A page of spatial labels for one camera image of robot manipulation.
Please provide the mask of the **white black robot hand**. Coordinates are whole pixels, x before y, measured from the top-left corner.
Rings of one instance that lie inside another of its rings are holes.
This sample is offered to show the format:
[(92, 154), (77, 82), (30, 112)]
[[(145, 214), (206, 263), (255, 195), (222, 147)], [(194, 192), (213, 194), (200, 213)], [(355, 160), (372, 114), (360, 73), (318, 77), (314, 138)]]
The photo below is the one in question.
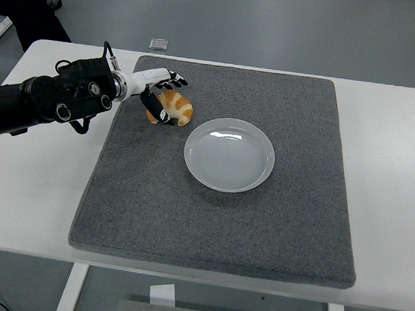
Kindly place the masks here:
[(120, 85), (116, 100), (125, 101), (131, 96), (139, 96), (142, 104), (158, 122), (169, 122), (170, 116), (151, 89), (153, 87), (170, 89), (171, 85), (175, 87), (188, 85), (182, 76), (167, 68), (154, 68), (132, 74), (116, 71), (114, 76), (115, 83)]

